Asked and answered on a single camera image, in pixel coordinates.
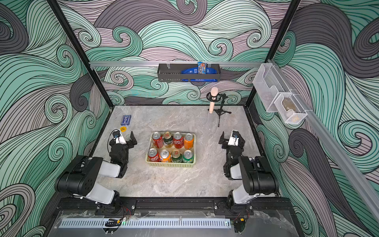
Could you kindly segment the orange soda can back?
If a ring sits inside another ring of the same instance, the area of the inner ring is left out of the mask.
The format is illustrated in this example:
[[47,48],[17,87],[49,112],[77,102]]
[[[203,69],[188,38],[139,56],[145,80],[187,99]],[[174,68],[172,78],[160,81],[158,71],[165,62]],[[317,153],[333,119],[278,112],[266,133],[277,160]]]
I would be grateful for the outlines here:
[[184,137],[184,147],[186,150],[193,148],[194,145],[194,135],[187,133]]

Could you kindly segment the green soda can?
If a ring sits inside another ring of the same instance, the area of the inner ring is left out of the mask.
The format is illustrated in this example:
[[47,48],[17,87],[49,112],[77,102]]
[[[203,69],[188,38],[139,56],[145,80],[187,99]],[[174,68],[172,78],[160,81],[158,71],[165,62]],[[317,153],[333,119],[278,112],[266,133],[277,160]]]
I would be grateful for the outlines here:
[[183,163],[192,164],[194,159],[194,153],[191,150],[185,150],[182,155]]

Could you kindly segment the green gold-top can front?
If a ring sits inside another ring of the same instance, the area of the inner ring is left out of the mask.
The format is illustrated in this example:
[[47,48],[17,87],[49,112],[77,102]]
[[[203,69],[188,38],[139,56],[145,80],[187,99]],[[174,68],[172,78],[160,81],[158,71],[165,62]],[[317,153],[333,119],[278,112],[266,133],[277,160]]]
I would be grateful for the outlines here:
[[171,161],[173,163],[182,163],[183,162],[182,153],[180,150],[174,149],[171,152]]

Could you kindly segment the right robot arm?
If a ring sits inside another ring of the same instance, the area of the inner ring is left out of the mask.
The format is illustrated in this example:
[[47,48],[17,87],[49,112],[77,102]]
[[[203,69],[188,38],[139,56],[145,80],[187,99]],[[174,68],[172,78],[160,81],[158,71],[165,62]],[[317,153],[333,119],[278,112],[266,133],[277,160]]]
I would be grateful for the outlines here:
[[245,140],[234,130],[229,138],[222,133],[219,139],[226,150],[224,175],[229,180],[241,180],[242,185],[230,191],[227,205],[249,204],[260,197],[274,197],[279,191],[279,182],[265,156],[248,157],[243,154]]

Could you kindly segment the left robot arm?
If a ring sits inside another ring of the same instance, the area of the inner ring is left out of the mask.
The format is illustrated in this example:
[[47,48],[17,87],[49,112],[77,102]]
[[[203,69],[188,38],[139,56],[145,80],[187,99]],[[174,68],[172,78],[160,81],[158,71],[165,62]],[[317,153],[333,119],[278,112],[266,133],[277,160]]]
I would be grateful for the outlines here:
[[137,145],[137,140],[131,132],[130,139],[124,141],[117,129],[112,131],[111,137],[109,162],[101,157],[77,155],[56,179],[55,190],[101,204],[114,203],[118,192],[99,184],[97,178],[123,178],[128,168],[129,150]]

